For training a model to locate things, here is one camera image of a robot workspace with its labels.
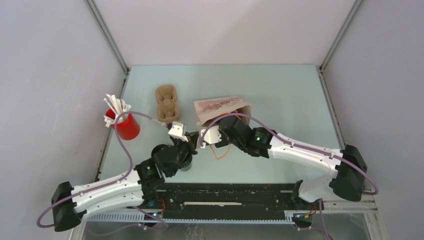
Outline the black cup stack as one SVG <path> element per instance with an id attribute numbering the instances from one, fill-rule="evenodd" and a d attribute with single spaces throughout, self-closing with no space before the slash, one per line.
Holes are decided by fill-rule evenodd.
<path id="1" fill-rule="evenodd" d="M 181 163 L 181 168 L 180 170 L 182 172 L 187 172 L 191 169 L 192 167 L 192 160 L 193 160 L 193 156 L 190 155 L 188 156 L 182 163 Z"/>

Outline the white paper bag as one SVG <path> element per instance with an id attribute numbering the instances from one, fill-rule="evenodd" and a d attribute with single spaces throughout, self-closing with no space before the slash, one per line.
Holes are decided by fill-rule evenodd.
<path id="1" fill-rule="evenodd" d="M 240 113 L 245 115 L 251 114 L 252 105 L 248 103 L 246 100 L 238 97 L 238 96 L 227 96 L 220 98 L 212 98 L 212 99 L 204 99 L 197 100 L 194 103 L 194 109 L 197 117 L 196 129 L 198 132 L 203 127 L 208 127 L 210 123 L 216 118 L 229 114 L 229 113 Z M 215 148 L 228 146 L 226 152 L 218 156 Z M 224 139 L 224 135 L 221 133 L 221 141 L 214 145 L 207 145 L 206 147 L 210 147 L 214 157 L 217 160 L 224 158 L 231 150 L 232 146 L 228 144 L 228 142 Z"/>

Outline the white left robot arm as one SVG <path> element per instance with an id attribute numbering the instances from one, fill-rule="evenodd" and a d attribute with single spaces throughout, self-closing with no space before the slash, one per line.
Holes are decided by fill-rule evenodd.
<path id="1" fill-rule="evenodd" d="M 149 159 L 120 175 L 83 185 L 60 183 L 51 198 L 54 231 L 70 230 L 98 213 L 154 205 L 159 198 L 156 187 L 178 171 L 189 170 L 197 154 L 199 134 L 185 136 L 187 140 L 172 139 L 172 145 L 157 145 Z"/>

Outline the brown pulp cup carrier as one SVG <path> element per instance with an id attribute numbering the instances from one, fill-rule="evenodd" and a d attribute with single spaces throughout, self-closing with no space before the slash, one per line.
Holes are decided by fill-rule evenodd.
<path id="1" fill-rule="evenodd" d="M 155 90 L 155 99 L 158 104 L 156 116 L 160 122 L 169 124 L 179 120 L 181 112 L 177 103 L 178 94 L 173 85 L 159 86 Z"/>

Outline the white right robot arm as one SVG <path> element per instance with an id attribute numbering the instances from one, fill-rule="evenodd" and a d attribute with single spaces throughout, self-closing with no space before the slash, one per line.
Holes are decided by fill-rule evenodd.
<path id="1" fill-rule="evenodd" d="M 293 140 L 265 125 L 251 128 L 235 115 L 217 120 L 225 144 L 232 144 L 252 157 L 282 159 L 324 172 L 313 180 L 299 180 L 292 191 L 292 199 L 313 203 L 336 195 L 351 202 L 359 202 L 364 194 L 368 167 L 357 147 L 326 148 Z"/>

